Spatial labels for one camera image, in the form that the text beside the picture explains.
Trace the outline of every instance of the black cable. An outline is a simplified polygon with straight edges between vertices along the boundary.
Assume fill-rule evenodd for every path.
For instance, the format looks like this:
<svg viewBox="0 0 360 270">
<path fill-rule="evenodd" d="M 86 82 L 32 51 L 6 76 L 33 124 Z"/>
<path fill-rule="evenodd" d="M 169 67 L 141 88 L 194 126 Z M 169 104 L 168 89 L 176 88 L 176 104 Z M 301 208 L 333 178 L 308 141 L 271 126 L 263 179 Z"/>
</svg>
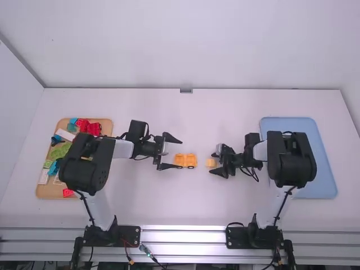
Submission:
<svg viewBox="0 0 360 270">
<path fill-rule="evenodd" d="M 271 262 L 270 262 L 267 266 L 265 266 L 263 269 L 261 269 L 261 270 L 266 270 L 266 269 L 268 269 L 270 266 L 274 266 L 273 262 L 274 262 L 274 260 L 275 260 L 276 254 L 277 254 L 277 248 L 275 247 L 275 249 L 274 249 L 274 254 L 273 254 L 273 256 L 272 256 Z"/>
<path fill-rule="evenodd" d="M 155 257 L 152 258 L 152 261 L 155 262 L 158 266 L 160 266 L 163 270 L 166 270 L 166 268 L 161 263 L 159 263 Z"/>
<path fill-rule="evenodd" d="M 23 270 L 23 269 L 25 269 L 25 268 L 26 268 L 25 270 L 29 270 L 30 265 L 31 265 L 32 263 L 35 263 L 35 262 L 33 261 L 33 262 L 30 262 L 30 263 L 27 264 L 27 265 L 24 265 L 23 267 L 20 268 L 20 270 Z"/>
<path fill-rule="evenodd" d="M 258 177 L 257 173 L 255 172 L 254 168 L 251 168 L 251 171 L 249 170 L 249 168 L 245 168 L 247 170 L 247 172 L 244 171 L 242 168 L 239 168 L 239 169 L 245 175 L 253 177 L 255 179 L 255 181 L 259 182 L 259 177 Z"/>
<path fill-rule="evenodd" d="M 280 219 L 280 214 L 281 214 L 281 211 L 282 209 L 284 208 L 284 205 L 285 205 L 285 202 L 286 202 L 286 199 L 289 195 L 291 195 L 291 192 L 293 191 L 293 189 L 295 189 L 296 187 L 291 187 L 289 188 L 288 191 L 285 192 L 285 197 L 283 198 L 283 201 L 282 201 L 282 204 L 280 206 L 280 209 L 279 209 L 279 212 L 277 213 L 276 217 L 275 217 L 275 220 L 274 220 L 274 226 L 276 225 L 276 222 L 278 221 L 278 219 Z"/>
<path fill-rule="evenodd" d="M 140 159 L 134 159 L 134 160 L 140 161 L 140 160 L 148 159 L 148 158 L 150 158 L 150 157 L 151 157 L 151 156 L 146 156 L 146 157 L 142 157 L 142 158 L 140 158 Z"/>
<path fill-rule="evenodd" d="M 88 262 L 91 262 L 91 259 L 92 259 L 92 255 L 94 254 L 94 247 L 92 246 L 91 247 L 91 254 L 90 254 L 90 258 L 89 258 L 89 261 Z"/>
<path fill-rule="evenodd" d="M 90 217 L 90 221 L 92 223 L 93 226 L 95 226 L 95 222 L 94 222 L 94 218 L 92 217 L 92 214 L 90 212 L 90 208 L 89 208 L 89 205 L 86 201 L 86 198 L 84 196 L 84 194 L 82 194 L 81 192 L 77 191 L 77 190 L 74 190 L 77 194 L 80 195 L 80 200 L 84 201 L 84 205 L 85 205 L 85 208 L 86 208 L 86 211 L 88 212 L 88 215 Z"/>
<path fill-rule="evenodd" d="M 254 168 L 251 168 L 251 171 L 253 173 L 253 178 L 255 179 L 255 181 L 257 181 L 259 183 L 259 177 L 258 177 L 256 171 L 254 170 Z"/>
</svg>

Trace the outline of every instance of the table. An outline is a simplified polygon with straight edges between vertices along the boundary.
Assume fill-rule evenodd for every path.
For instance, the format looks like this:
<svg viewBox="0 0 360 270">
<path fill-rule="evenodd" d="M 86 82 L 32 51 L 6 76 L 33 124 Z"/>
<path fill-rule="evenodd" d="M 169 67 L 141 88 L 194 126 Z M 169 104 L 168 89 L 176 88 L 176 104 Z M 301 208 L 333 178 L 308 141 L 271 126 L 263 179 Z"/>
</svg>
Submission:
<svg viewBox="0 0 360 270">
<path fill-rule="evenodd" d="M 360 139 L 340 91 L 287 89 L 46 89 L 0 203 L 0 259 L 69 260 L 86 213 L 80 201 L 39 200 L 34 190 L 57 121 L 65 117 L 110 118 L 113 134 L 131 119 L 149 123 L 183 141 L 171 145 L 198 157 L 195 170 L 158 172 L 149 160 L 114 160 L 105 191 L 119 224 L 138 224 L 141 241 L 160 262 L 268 263 L 266 250 L 227 250 L 227 223 L 247 223 L 266 190 L 237 174 L 228 180 L 207 172 L 205 160 L 219 142 L 236 151 L 244 135 L 259 131 L 265 116 L 308 116 L 318 125 L 339 194 L 334 200 L 294 200 L 282 222 L 294 242 L 297 262 L 360 264 Z M 135 261 L 149 259 L 131 250 Z M 89 249 L 83 250 L 83 259 Z M 121 248 L 98 248 L 94 260 L 126 261 Z"/>
</svg>

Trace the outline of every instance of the wooden tray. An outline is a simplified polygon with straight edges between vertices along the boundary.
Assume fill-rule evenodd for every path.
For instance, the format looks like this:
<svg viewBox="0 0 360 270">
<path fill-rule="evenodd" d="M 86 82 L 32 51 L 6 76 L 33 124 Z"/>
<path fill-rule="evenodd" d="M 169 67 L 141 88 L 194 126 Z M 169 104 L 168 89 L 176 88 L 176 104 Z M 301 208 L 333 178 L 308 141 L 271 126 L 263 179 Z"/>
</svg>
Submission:
<svg viewBox="0 0 360 270">
<path fill-rule="evenodd" d="M 104 135 L 111 136 L 111 134 L 113 132 L 113 121 L 111 121 L 110 119 L 99 119 L 99 118 L 86 118 L 86 119 L 88 119 L 90 121 L 90 123 L 99 122 L 102 126 L 101 133 Z M 69 120 L 70 120 L 70 118 L 63 118 L 59 122 L 57 122 L 54 134 L 59 128 L 66 130 L 66 126 L 68 125 Z M 51 144 L 50 144 L 49 150 L 47 152 L 47 156 L 44 159 L 44 161 L 47 159 L 50 159 L 51 150 L 60 148 L 62 144 L 63 143 L 59 143 L 54 147 L 51 147 Z M 77 197 L 75 195 L 64 198 L 62 195 L 62 191 L 65 188 L 67 188 L 65 183 L 56 181 L 55 176 L 50 176 L 47 184 L 38 184 L 37 185 L 36 197 L 39 199 L 77 199 Z"/>
</svg>

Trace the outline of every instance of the yellow toy block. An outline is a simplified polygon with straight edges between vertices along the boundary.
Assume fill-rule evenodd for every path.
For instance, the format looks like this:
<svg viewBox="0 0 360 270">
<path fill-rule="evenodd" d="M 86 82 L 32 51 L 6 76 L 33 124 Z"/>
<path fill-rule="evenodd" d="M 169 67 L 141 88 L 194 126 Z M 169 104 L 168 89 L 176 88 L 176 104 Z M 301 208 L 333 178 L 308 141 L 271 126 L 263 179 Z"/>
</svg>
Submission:
<svg viewBox="0 0 360 270">
<path fill-rule="evenodd" d="M 195 154 L 176 154 L 174 157 L 174 164 L 193 169 L 197 167 L 197 158 Z"/>
<path fill-rule="evenodd" d="M 174 164 L 178 166 L 185 166 L 185 155 L 184 154 L 176 154 L 174 158 Z"/>
<path fill-rule="evenodd" d="M 217 162 L 214 159 L 207 159 L 206 160 L 206 167 L 208 168 L 216 168 Z"/>
</svg>

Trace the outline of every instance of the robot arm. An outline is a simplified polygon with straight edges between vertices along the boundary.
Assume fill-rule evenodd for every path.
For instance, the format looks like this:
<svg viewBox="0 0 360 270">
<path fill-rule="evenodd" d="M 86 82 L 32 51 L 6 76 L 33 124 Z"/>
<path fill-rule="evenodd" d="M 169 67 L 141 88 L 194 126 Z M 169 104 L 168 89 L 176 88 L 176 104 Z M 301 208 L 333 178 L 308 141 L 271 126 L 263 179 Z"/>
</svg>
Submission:
<svg viewBox="0 0 360 270">
<path fill-rule="evenodd" d="M 178 168 L 177 165 L 161 163 L 161 157 L 167 154 L 168 142 L 182 143 L 167 132 L 162 136 L 150 135 L 149 125 L 135 120 L 131 121 L 129 131 L 121 137 L 94 137 L 87 133 L 76 135 L 71 148 L 61 160 L 59 179 L 84 201 L 90 216 L 88 227 L 108 231 L 113 225 L 114 215 L 103 190 L 112 159 L 135 159 L 143 155 L 154 158 L 153 164 L 157 170 Z"/>
<path fill-rule="evenodd" d="M 275 261 L 280 248 L 285 247 L 288 263 L 292 267 L 295 259 L 290 240 L 282 237 L 277 223 L 284 215 L 285 202 L 300 188 L 313 181 L 317 165 L 308 141 L 303 132 L 269 131 L 267 140 L 261 141 L 258 133 L 245 136 L 244 152 L 236 154 L 233 148 L 218 144 L 213 157 L 220 159 L 222 167 L 210 173 L 228 178 L 235 176 L 236 169 L 252 176 L 259 182 L 255 169 L 261 170 L 267 162 L 269 178 L 267 200 L 253 215 L 247 227 L 229 227 L 226 229 L 226 241 L 229 249 L 273 249 Z"/>
</svg>

